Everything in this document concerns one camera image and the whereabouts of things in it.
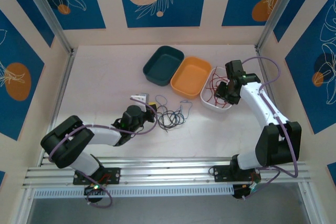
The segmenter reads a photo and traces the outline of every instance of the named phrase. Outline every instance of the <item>plastic container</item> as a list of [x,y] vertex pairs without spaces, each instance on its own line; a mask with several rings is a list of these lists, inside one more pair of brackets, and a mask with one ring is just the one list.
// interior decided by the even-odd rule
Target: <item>plastic container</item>
[[[223,107],[223,105],[217,105],[215,106],[215,98],[214,98],[214,93],[211,92],[210,89],[207,89],[210,87],[210,82],[212,80],[212,75],[213,73],[215,72],[216,70],[216,74],[219,75],[220,77],[225,77],[226,76],[226,70],[225,68],[221,68],[221,67],[217,67],[217,68],[214,68],[211,73],[209,74],[209,77],[208,79],[206,80],[204,86],[203,86],[203,89],[201,91],[201,103],[203,104],[204,107],[212,110],[212,111],[216,111],[218,113],[223,113],[225,112],[226,110],[228,110],[229,108],[232,107],[231,104],[227,104]],[[218,84],[220,82],[220,79],[217,79],[217,80],[214,80],[213,81],[213,84],[216,85],[218,81]],[[222,99],[217,99],[218,102],[220,103],[224,103],[224,101]]]
[[183,59],[184,54],[181,51],[170,46],[162,46],[148,60],[142,71],[150,82],[166,86]]
[[211,64],[197,57],[187,57],[174,74],[170,84],[176,94],[195,99],[201,92]]

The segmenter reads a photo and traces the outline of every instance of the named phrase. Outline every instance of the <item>vent grille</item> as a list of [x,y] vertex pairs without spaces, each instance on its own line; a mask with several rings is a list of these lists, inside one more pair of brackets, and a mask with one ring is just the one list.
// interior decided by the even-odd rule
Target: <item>vent grille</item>
[[[118,187],[108,188],[112,197],[158,197],[158,196],[200,196],[232,195],[232,185],[209,186],[155,186],[155,187]],[[81,198],[83,188],[44,188],[35,191],[35,199],[45,198]]]

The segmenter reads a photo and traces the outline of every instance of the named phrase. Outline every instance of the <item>orange bowl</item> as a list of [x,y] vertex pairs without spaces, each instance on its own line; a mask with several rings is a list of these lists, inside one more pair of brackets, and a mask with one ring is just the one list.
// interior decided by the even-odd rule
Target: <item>orange bowl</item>
[[195,99],[201,92],[211,64],[197,57],[185,58],[170,81],[174,92],[187,99]]

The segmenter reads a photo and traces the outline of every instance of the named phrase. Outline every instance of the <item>white wall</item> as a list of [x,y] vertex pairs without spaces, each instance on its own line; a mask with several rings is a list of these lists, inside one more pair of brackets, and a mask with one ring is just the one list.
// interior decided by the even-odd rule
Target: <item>white wall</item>
[[0,9],[45,63],[18,141],[0,133],[0,170],[6,172],[0,191],[0,222],[8,223],[27,167],[36,165],[39,142],[51,119],[67,54],[57,40],[48,47],[16,0],[0,0]]
[[[327,169],[327,164],[336,162],[336,125],[314,135],[294,85],[285,57],[310,25],[327,0],[306,0],[282,40],[277,43],[272,36],[261,54],[276,60],[282,69],[280,79],[272,87],[280,110],[292,121],[302,126],[300,160],[311,167],[311,176],[317,186],[322,204],[331,223],[336,222],[336,188]],[[277,71],[266,64],[267,72],[274,78]]]
[[228,0],[204,0],[200,27],[127,28],[121,0],[98,0],[106,29],[67,30],[78,45],[255,44],[263,26],[222,27]]

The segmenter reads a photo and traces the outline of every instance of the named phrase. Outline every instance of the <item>white table surface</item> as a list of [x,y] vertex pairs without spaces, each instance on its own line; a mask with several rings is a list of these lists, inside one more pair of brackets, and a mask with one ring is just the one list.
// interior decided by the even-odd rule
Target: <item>white table surface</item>
[[[177,109],[184,100],[170,85],[148,82],[142,68],[158,45],[80,46],[59,111],[57,125],[71,115],[83,121],[109,125],[120,118],[133,102],[133,94],[157,94],[168,99],[168,108]],[[231,60],[256,55],[253,45],[173,45],[185,56],[208,60],[213,67]],[[257,60],[244,64],[247,73],[262,79]],[[230,157],[253,148],[261,128],[248,105],[241,100],[224,114],[210,111],[198,97],[186,123],[168,133],[157,126],[146,135],[136,136],[120,147],[88,145],[86,151],[107,157]],[[145,123],[145,130],[152,126]]]

